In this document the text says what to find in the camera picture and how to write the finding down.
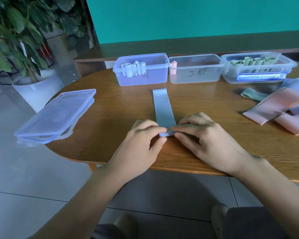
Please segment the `transparent storage box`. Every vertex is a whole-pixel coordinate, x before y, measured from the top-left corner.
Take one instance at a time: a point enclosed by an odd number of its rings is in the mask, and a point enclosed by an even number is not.
[[[169,63],[176,61],[177,67],[170,65],[170,80],[173,84],[218,81],[224,64],[216,54],[200,54],[170,57]]]
[[[166,53],[132,55],[119,57],[113,72],[120,86],[157,84],[167,82],[168,66]]]
[[[94,103],[96,89],[63,92],[15,132],[19,144],[33,147],[72,134],[78,119]]]
[[[262,65],[234,65],[231,61],[244,60],[245,57],[250,57],[253,60],[262,58],[268,62]],[[255,53],[237,53],[225,54],[221,56],[221,64],[224,64],[222,76],[229,84],[245,84],[245,83],[265,83],[279,82],[286,78],[292,68],[297,66],[297,63],[280,53],[275,52],[255,52]]]

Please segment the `person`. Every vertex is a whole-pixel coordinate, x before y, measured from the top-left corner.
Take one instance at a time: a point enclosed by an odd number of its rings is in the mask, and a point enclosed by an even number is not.
[[[234,176],[263,207],[212,208],[220,238],[299,238],[299,187],[264,158],[245,151],[219,124],[200,112],[170,128],[175,137],[206,164]],[[167,129],[151,120],[136,121],[111,160],[96,169],[76,195],[31,239],[136,238],[136,222],[124,215],[115,224],[98,225],[107,204],[128,181],[144,173],[166,142],[152,138]],[[199,144],[187,134],[199,138]]]

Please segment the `shoe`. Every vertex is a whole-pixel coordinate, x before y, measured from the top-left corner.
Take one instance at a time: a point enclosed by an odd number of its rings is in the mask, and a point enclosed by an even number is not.
[[[116,219],[114,225],[123,232],[127,239],[137,238],[137,224],[134,217],[128,214],[123,214]]]
[[[211,209],[211,224],[218,239],[223,239],[223,226],[229,207],[224,204],[216,204]]]

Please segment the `wood grain surface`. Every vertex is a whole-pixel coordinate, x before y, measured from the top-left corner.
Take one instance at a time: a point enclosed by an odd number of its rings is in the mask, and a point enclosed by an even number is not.
[[[289,78],[299,77],[299,65]],[[153,89],[167,88],[176,122],[204,112],[219,123],[248,152],[266,158],[289,179],[299,182],[299,136],[269,121],[263,126],[241,115],[258,102],[240,96],[246,87],[260,92],[277,84],[218,82],[119,86],[112,69],[77,80],[61,90],[96,89],[95,102],[79,119],[73,134],[47,144],[55,153],[80,162],[106,163],[137,119],[154,120]],[[168,137],[152,169],[226,175],[201,162],[175,137]]]
[[[110,61],[121,56],[162,52],[170,57],[204,53],[216,53],[220,56],[225,53],[269,50],[281,53],[299,52],[299,30],[100,44],[79,55],[74,61]]]

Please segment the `hand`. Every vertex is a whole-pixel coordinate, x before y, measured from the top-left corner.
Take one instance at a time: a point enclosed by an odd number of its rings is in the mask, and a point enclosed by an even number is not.
[[[167,132],[167,128],[151,120],[137,120],[106,165],[120,173],[125,183],[141,175],[156,161],[167,140],[161,137],[150,148],[152,138],[160,132]]]
[[[200,112],[179,121],[171,130],[175,137],[211,167],[233,175],[252,158],[219,124]],[[187,135],[199,138],[199,144]]]

